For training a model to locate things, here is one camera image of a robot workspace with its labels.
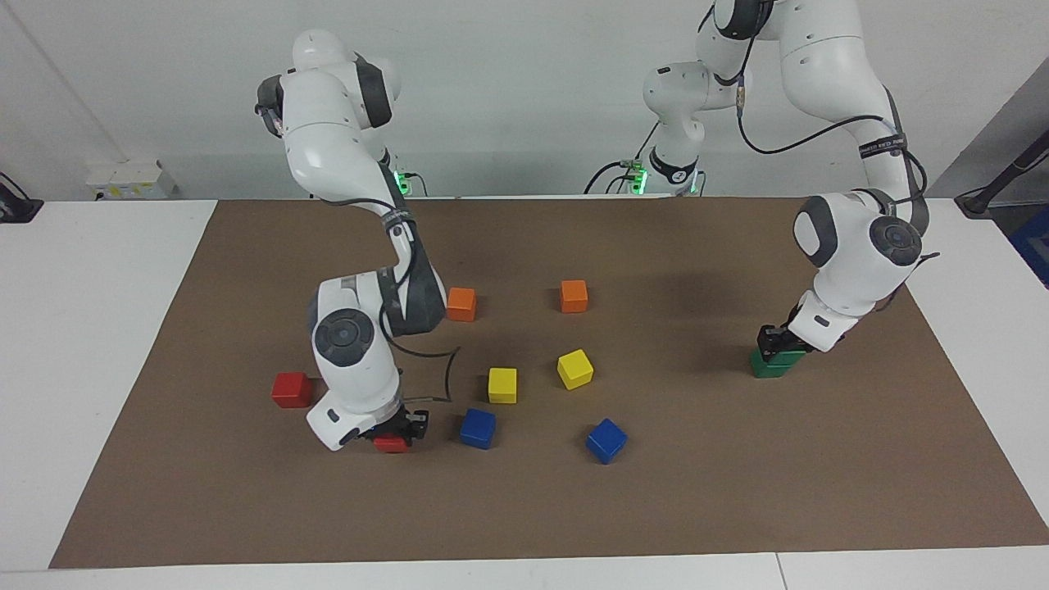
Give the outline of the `blue box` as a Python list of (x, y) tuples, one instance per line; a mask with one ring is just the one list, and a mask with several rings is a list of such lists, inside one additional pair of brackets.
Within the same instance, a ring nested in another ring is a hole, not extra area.
[(1008, 236), (1020, 257), (1049, 290), (1049, 205)]

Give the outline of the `blue wooden cube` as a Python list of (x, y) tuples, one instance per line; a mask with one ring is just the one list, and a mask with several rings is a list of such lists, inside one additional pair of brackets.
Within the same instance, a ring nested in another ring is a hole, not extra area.
[(587, 434), (585, 448), (602, 465), (611, 465), (625, 448), (629, 435), (611, 418), (602, 419)]
[(465, 412), (458, 430), (461, 444), (487, 451), (496, 433), (497, 418), (493, 412), (469, 408)]

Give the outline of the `black desk device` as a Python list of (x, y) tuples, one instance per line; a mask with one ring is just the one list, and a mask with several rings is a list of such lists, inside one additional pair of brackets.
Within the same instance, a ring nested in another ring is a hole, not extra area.
[(44, 201), (31, 198), (22, 187), (0, 171), (0, 224), (26, 224), (40, 212)]

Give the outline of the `black stand leg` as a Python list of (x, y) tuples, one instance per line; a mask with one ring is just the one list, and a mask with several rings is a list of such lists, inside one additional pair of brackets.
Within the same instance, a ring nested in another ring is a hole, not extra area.
[(1049, 159), (1049, 128), (1039, 134), (1039, 138), (1034, 139), (994, 180), (990, 180), (989, 183), (978, 187), (978, 189), (963, 192), (958, 197), (954, 197), (954, 202), (967, 218), (990, 218), (988, 208), (997, 195), (1008, 184), (1033, 171), (1046, 159)]

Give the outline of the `white power strip box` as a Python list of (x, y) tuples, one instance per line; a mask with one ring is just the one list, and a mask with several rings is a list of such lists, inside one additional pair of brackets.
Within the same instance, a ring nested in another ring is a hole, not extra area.
[(100, 199), (172, 199), (180, 189), (159, 161), (95, 164), (89, 167), (86, 194)]

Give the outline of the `brown paper table mat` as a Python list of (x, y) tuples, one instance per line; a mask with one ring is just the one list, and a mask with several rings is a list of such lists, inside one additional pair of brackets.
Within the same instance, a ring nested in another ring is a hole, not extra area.
[[(331, 452), (270, 399), (316, 372), (322, 280), (393, 261), (351, 206), (222, 202), (57, 546), (57, 568), (640, 556), (1049, 544), (1033, 500), (908, 292), (828, 354), (748, 360), (813, 271), (790, 199), (413, 202), (479, 316), (404, 338), (461, 347), (453, 403), (409, 452)], [(561, 312), (561, 281), (588, 285)], [(585, 350), (566, 391), (558, 357)], [(488, 403), (515, 367), (518, 401)], [(461, 444), (490, 410), (490, 449)], [(611, 465), (585, 448), (611, 418)]]

